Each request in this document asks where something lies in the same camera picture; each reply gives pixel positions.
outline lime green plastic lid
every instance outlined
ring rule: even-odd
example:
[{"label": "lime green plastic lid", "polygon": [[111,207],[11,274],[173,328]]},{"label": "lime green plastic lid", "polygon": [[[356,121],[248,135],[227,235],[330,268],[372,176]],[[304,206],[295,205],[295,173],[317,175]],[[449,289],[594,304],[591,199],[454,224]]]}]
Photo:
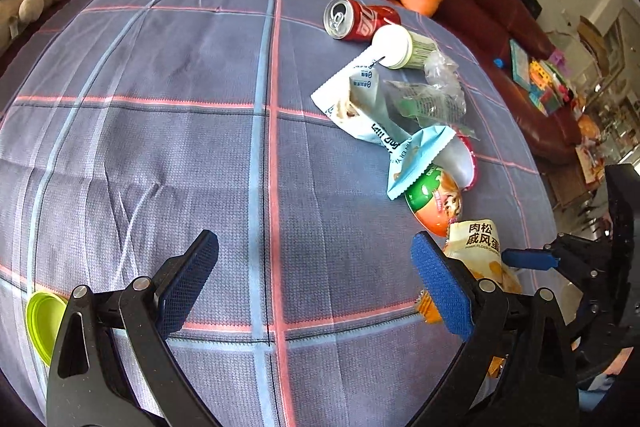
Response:
[{"label": "lime green plastic lid", "polygon": [[31,295],[27,303],[29,338],[47,365],[51,365],[51,356],[65,309],[66,299],[47,291],[37,291]]}]

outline clear plastic packaging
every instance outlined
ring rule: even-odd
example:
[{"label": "clear plastic packaging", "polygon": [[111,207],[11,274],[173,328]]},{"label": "clear plastic packaging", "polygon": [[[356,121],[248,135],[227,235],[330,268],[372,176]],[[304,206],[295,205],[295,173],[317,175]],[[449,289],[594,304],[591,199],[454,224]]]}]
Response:
[{"label": "clear plastic packaging", "polygon": [[420,127],[448,125],[465,136],[476,137],[466,127],[465,94],[456,70],[458,65],[440,51],[433,52],[424,63],[426,84],[386,80],[388,95],[405,118],[417,120]]}]

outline plaid tablecloth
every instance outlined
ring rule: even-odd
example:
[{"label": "plaid tablecloth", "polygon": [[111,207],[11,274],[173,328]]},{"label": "plaid tablecloth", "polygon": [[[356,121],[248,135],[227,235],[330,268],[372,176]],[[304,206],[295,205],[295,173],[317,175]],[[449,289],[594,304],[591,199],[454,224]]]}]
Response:
[{"label": "plaid tablecloth", "polygon": [[[72,0],[20,51],[0,80],[0,367],[40,418],[26,298],[123,288],[202,229],[220,260],[169,345],[223,425],[396,427],[428,397],[460,341],[412,308],[420,226],[386,197],[388,153],[309,98],[364,48],[324,32],[329,1]],[[479,137],[463,217],[540,247],[555,225],[504,102],[455,37],[400,13],[460,65]]]}]

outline screw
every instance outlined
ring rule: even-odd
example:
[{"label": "screw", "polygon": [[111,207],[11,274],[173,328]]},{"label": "screw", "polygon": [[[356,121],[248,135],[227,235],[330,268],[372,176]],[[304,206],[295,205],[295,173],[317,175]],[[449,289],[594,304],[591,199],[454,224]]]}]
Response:
[{"label": "screw", "polygon": [[540,296],[545,299],[545,301],[552,301],[554,299],[554,293],[548,288],[542,288],[540,290]]},{"label": "screw", "polygon": [[479,283],[479,286],[480,286],[480,289],[486,293],[491,293],[492,291],[495,290],[494,282],[489,279],[482,279]]},{"label": "screw", "polygon": [[149,280],[149,277],[138,277],[133,281],[133,289],[138,292],[146,290],[147,288],[149,288],[150,284],[151,281]]},{"label": "screw", "polygon": [[76,299],[84,297],[86,295],[86,286],[80,285],[76,287],[76,289],[74,289],[73,295]]}]

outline red soda can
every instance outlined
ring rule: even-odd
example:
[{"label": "red soda can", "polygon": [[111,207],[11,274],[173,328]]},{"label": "red soda can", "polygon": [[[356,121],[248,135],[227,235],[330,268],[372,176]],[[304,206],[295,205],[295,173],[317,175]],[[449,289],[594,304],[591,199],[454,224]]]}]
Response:
[{"label": "red soda can", "polygon": [[334,39],[371,42],[380,26],[400,24],[389,6],[368,6],[356,0],[332,0],[324,9],[324,29]]}]

